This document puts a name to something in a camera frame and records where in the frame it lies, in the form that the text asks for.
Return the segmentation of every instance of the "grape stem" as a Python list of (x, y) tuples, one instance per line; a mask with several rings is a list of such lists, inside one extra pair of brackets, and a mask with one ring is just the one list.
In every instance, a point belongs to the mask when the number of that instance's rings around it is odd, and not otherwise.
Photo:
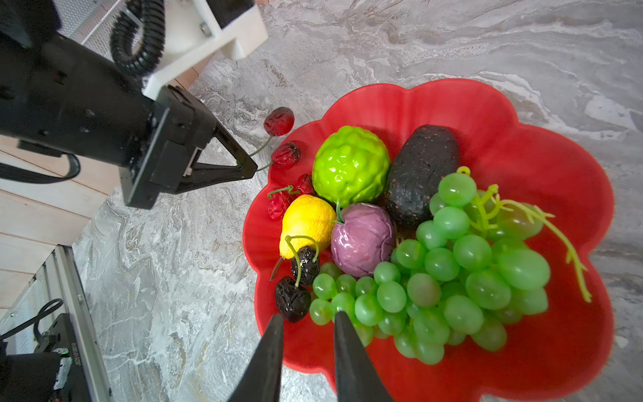
[(299, 259), (299, 254), (297, 254), (297, 251), (294, 249), (293, 244), (290, 242), (292, 238), (288, 235), (284, 238), (286, 244), (288, 244), (288, 247), (290, 247), (290, 250), (294, 254), (294, 259), (297, 261), (297, 280), (294, 282), (294, 286), (296, 288), (299, 288), (299, 281), (302, 279), (302, 262)]
[[(471, 175), (471, 169), (469, 169), (466, 166), (459, 167), (457, 172), (466, 174), (467, 176)], [(532, 210), (517, 201), (513, 201), (511, 199), (500, 199), (500, 194), (498, 194), (498, 189), (499, 189), (498, 185), (495, 185), (495, 184), (491, 185), (489, 186), (489, 188), (487, 189), (487, 192), (482, 197), (476, 194), (476, 196), (473, 198), (473, 201), (471, 202), (471, 204), (476, 207), (476, 210), (478, 211), (478, 215), (480, 216), (480, 218), (477, 219), (476, 221), (470, 220), (471, 226), (477, 229), (478, 231), (480, 231), (480, 236), (486, 239), (487, 231), (489, 229), (495, 229), (498, 227), (497, 224), (489, 224), (489, 220), (495, 218), (500, 212), (500, 210), (514, 211), (513, 209), (509, 208), (507, 205), (511, 205), (515, 208), (520, 209), (522, 212), (525, 213), (525, 215), (527, 216), (527, 219), (531, 223), (534, 223), (534, 219), (541, 221), (545, 226), (549, 228), (549, 230), (554, 232), (554, 234), (558, 236), (558, 238), (561, 239), (563, 244), (567, 247), (565, 262), (567, 264), (569, 264), (570, 262), (573, 263), (574, 270), (576, 273), (576, 279), (578, 281), (579, 287), (581, 288), (581, 294), (583, 295), (583, 299), (586, 302), (591, 303), (592, 294), (587, 289), (587, 284), (585, 283), (585, 277), (583, 275), (583, 271), (587, 271), (587, 267), (585, 267), (585, 265), (581, 262), (580, 258), (578, 257), (578, 253), (574, 248), (574, 245), (572, 244), (572, 242), (569, 241), (569, 239), (567, 239), (567, 236), (565, 236), (560, 229), (558, 229), (556, 226), (554, 226), (554, 224), (552, 224), (550, 221), (547, 220), (547, 218), (553, 218), (555, 216), (544, 212), (542, 209), (538, 208), (537, 205), (534, 205), (534, 210)], [(491, 212), (487, 213), (487, 210), (485, 210), (484, 205), (489, 200), (493, 201), (494, 208)]]
[(586, 302), (591, 303), (592, 294), (590, 293), (589, 290), (587, 290), (585, 277), (583, 276), (583, 271), (587, 271), (587, 267), (581, 262), (581, 259), (578, 257), (578, 253), (576, 252), (576, 249), (572, 245), (572, 242), (570, 242), (569, 239), (567, 239), (567, 236), (565, 236), (564, 233), (561, 232), (559, 228), (555, 227), (550, 221), (547, 220), (547, 217), (554, 217), (554, 216), (552, 214), (546, 214), (545, 212), (542, 212), (540, 208), (538, 208), (538, 212), (535, 212), (530, 208), (527, 208), (526, 206), (522, 205), (521, 203), (515, 202), (511, 199), (503, 199), (500, 202), (503, 205), (515, 206), (516, 208), (522, 210), (527, 216), (531, 216), (532, 218), (535, 218), (541, 221), (545, 226), (549, 228), (549, 230), (554, 232), (554, 234), (556, 234), (558, 238), (561, 239), (561, 241), (567, 247), (566, 262), (569, 263), (571, 259), (572, 263), (574, 264), (574, 269), (576, 271), (576, 279), (578, 280), (578, 284), (581, 287), (581, 293), (583, 294), (583, 299)]

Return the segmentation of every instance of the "avocado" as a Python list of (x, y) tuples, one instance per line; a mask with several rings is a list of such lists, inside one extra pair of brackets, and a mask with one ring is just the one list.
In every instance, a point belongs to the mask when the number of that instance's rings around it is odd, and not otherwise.
[(383, 203), (402, 230), (415, 230), (433, 219), (429, 201), (440, 180), (460, 166), (460, 149), (451, 130), (437, 125), (418, 127), (393, 160)]

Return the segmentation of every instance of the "marble countertop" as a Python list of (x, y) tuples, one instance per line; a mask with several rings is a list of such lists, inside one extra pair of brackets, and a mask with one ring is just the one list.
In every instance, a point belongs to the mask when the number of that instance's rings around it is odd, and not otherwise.
[[(191, 89), (248, 151), (266, 139), (263, 120), (278, 106), (294, 111), (298, 127), (367, 84), (466, 77), (502, 91), (523, 123), (559, 132), (599, 161), (616, 211), (591, 260), (611, 296), (615, 341), (602, 374), (565, 401), (638, 400), (643, 3), (276, 0), (261, 11), (268, 41), (238, 62), (215, 57)], [(260, 166), (277, 145), (257, 156)], [(226, 163), (222, 151), (211, 144), (203, 158)], [(241, 232), (266, 178), (161, 196), (149, 211), (125, 207), (117, 190), (74, 244), (115, 401), (230, 395), (259, 341), (257, 276)], [(282, 400), (335, 395), (321, 374), (284, 368)]]

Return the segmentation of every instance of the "wooden panel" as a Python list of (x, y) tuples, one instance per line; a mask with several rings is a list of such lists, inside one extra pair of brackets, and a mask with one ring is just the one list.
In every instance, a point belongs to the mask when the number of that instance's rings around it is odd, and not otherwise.
[(0, 190), (0, 232), (70, 246), (89, 219)]
[[(0, 163), (50, 176), (59, 176), (1, 151)], [(0, 190), (88, 218), (93, 217), (107, 199), (107, 195), (72, 180), (54, 184), (29, 184), (0, 179)]]
[(190, 68), (180, 76), (176, 77), (176, 80), (180, 82), (185, 89), (189, 89), (197, 78), (199, 78), (199, 73), (197, 73), (194, 68)]
[(200, 62), (198, 62), (197, 64), (195, 64), (194, 66), (192, 66), (192, 68), (194, 68), (194, 71), (196, 71), (197, 74), (200, 75), (203, 72), (203, 70), (205, 69), (205, 67), (208, 65), (208, 63), (210, 62), (211, 59), (212, 59), (212, 56), (208, 56), (205, 59), (203, 59)]
[[(67, 158), (54, 158), (53, 156), (40, 155), (35, 152), (24, 151), (16, 148), (18, 140), (0, 135), (0, 151), (13, 155), (33, 165), (64, 176), (69, 170)], [(82, 156), (80, 160), (80, 174), (73, 181), (93, 188), (104, 194), (111, 194), (119, 183), (118, 167), (104, 162), (87, 159)]]
[(0, 307), (11, 307), (32, 278), (32, 273), (0, 270)]
[(36, 273), (54, 247), (0, 233), (0, 270)]

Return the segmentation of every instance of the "green grape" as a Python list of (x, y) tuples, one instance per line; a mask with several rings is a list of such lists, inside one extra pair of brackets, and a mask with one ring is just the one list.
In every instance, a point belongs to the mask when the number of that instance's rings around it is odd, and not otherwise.
[(375, 325), (373, 327), (373, 336), (375, 336), (377, 339), (387, 339), (390, 335), (382, 332), (379, 325)]
[(438, 304), (442, 289), (438, 282), (427, 273), (418, 273), (408, 280), (408, 296), (420, 307), (431, 307)]
[(397, 260), (403, 266), (413, 270), (424, 266), (426, 248), (417, 240), (405, 240), (396, 248)]
[(413, 353), (419, 361), (432, 366), (440, 363), (444, 357), (444, 343), (433, 343), (416, 338), (413, 343)]
[(495, 271), (472, 272), (464, 287), (471, 300), (484, 309), (503, 309), (511, 301), (511, 288)]
[(411, 300), (411, 298), (409, 297), (406, 299), (404, 310), (409, 317), (415, 318), (420, 313), (421, 308), (418, 305), (414, 304), (413, 300)]
[(447, 239), (459, 239), (467, 233), (471, 223), (463, 210), (445, 206), (433, 216), (433, 224)]
[(433, 221), (422, 222), (415, 231), (415, 238), (428, 250), (444, 247), (447, 242), (447, 238), (437, 230)]
[(508, 250), (526, 250), (528, 248), (525, 242), (518, 239), (512, 239), (511, 237), (500, 239), (491, 246), (491, 260), (498, 261), (500, 254)]
[(399, 313), (387, 313), (384, 312), (384, 318), (379, 322), (377, 326), (387, 335), (398, 335), (404, 329), (406, 325), (406, 311), (400, 311)]
[(462, 283), (463, 285), (467, 283), (467, 278), (470, 274), (471, 272), (469, 272), (468, 270), (460, 270), (460, 273), (458, 274), (458, 280), (460, 281), (460, 283)]
[(334, 316), (334, 314), (332, 313), (331, 303), (320, 298), (316, 298), (312, 301), (309, 311), (311, 314), (312, 322), (317, 325), (328, 324)]
[(355, 317), (364, 325), (372, 327), (384, 317), (384, 310), (377, 303), (375, 295), (361, 295), (355, 300)]
[(460, 345), (467, 338), (467, 334), (463, 334), (458, 331), (451, 330), (449, 339), (446, 341), (447, 345), (457, 346)]
[(543, 288), (531, 290), (511, 289), (509, 307), (524, 315), (544, 313), (549, 308), (547, 293)]
[(332, 320), (335, 321), (335, 314), (344, 311), (351, 321), (355, 319), (355, 299), (348, 293), (338, 293), (331, 301)]
[(460, 266), (451, 250), (434, 248), (424, 258), (424, 269), (437, 280), (453, 280), (460, 272)]
[(444, 302), (444, 318), (451, 328), (464, 334), (475, 334), (482, 327), (482, 310), (470, 298), (460, 295)]
[(522, 314), (512, 308), (511, 302), (509, 302), (509, 305), (507, 307), (501, 310), (491, 311), (491, 314), (493, 314), (494, 317), (499, 319), (500, 322), (505, 325), (517, 324), (520, 320), (522, 320)]
[(384, 282), (377, 289), (377, 301), (389, 313), (397, 313), (406, 305), (406, 292), (402, 285), (392, 280)]
[(399, 262), (399, 260), (397, 259), (397, 252), (396, 251), (397, 251), (397, 248), (394, 248), (393, 251), (391, 251), (391, 263), (395, 264), (395, 266), (397, 267), (397, 269), (400, 270), (400, 272), (407, 272), (408, 268), (403, 266)]
[(414, 275), (417, 275), (419, 273), (426, 273), (426, 270), (424, 267), (421, 268), (415, 268), (414, 270), (409, 271), (409, 277), (413, 277)]
[(467, 295), (467, 289), (464, 288), (463, 284), (460, 282), (447, 282), (442, 285), (442, 297), (440, 297), (440, 300), (446, 301), (446, 299), (455, 295)]
[(396, 335), (393, 339), (395, 340), (395, 348), (402, 356), (409, 359), (415, 358), (415, 352), (413, 352), (415, 333), (411, 327), (407, 326), (401, 334)]
[(491, 241), (499, 241), (508, 238), (507, 234), (500, 227), (489, 229), (487, 231), (487, 239)]
[(433, 197), (429, 200), (429, 210), (431, 211), (431, 215), (435, 216), (435, 213), (444, 208), (446, 203), (444, 200), (440, 197), (440, 193), (435, 193)]
[(375, 295), (377, 292), (377, 284), (375, 279), (371, 277), (362, 277), (359, 278), (355, 284), (355, 295), (360, 297), (361, 295)]
[(342, 274), (340, 267), (333, 264), (332, 262), (327, 262), (326, 264), (322, 265), (320, 268), (320, 273), (327, 273), (328, 275), (332, 276), (333, 280), (337, 280), (337, 278), (339, 278)]
[(400, 279), (400, 285), (406, 290), (406, 285), (408, 285), (408, 280), (411, 279), (410, 275), (402, 275), (402, 278)]
[(480, 236), (467, 235), (455, 242), (453, 255), (467, 270), (481, 270), (491, 262), (491, 246)]
[(330, 300), (337, 295), (335, 280), (327, 273), (320, 273), (312, 282), (312, 290), (317, 297)]
[[(522, 205), (532, 211), (536, 210), (532, 205), (527, 203), (522, 203)], [(507, 208), (511, 208), (512, 211), (501, 209), (496, 218), (496, 223), (507, 236), (525, 240), (539, 234), (543, 229), (543, 223), (541, 221), (534, 219), (534, 222), (531, 223), (527, 214), (523, 212), (523, 210), (518, 209), (518, 207), (509, 205)]]
[(484, 316), (482, 328), (471, 337), (478, 346), (489, 352), (497, 352), (507, 343), (505, 327), (491, 315)]
[(413, 319), (413, 329), (418, 339), (444, 345), (449, 339), (451, 329), (437, 307), (422, 309)]
[(463, 173), (448, 174), (438, 185), (440, 198), (452, 206), (467, 205), (473, 201), (477, 192), (476, 182)]
[[(483, 190), (478, 190), (478, 197), (482, 198), (482, 196), (484, 196), (485, 193), (486, 192)], [(487, 214), (493, 211), (493, 208), (495, 207), (496, 205), (493, 203), (493, 201), (491, 201), (491, 199), (488, 199), (487, 202), (484, 204), (484, 210), (487, 212)], [(469, 218), (474, 222), (481, 219), (480, 212), (478, 211), (478, 207), (475, 206), (473, 202), (471, 204), (465, 205), (462, 210), (466, 212)]]
[(369, 346), (370, 343), (373, 342), (373, 327), (369, 327), (360, 322), (354, 322), (353, 327), (363, 347)]
[(534, 250), (509, 250), (498, 258), (498, 271), (514, 288), (542, 288), (549, 282), (551, 271), (545, 258)]
[(347, 273), (340, 275), (340, 277), (335, 280), (337, 293), (348, 293), (355, 297), (355, 285), (357, 283), (357, 280)]
[(375, 267), (375, 272), (373, 272), (373, 277), (375, 278), (375, 283), (377, 285), (381, 285), (384, 282), (388, 282), (389, 280), (393, 280), (395, 282), (400, 281), (400, 270), (397, 269), (395, 264), (392, 264), (391, 262), (380, 262), (376, 267)]

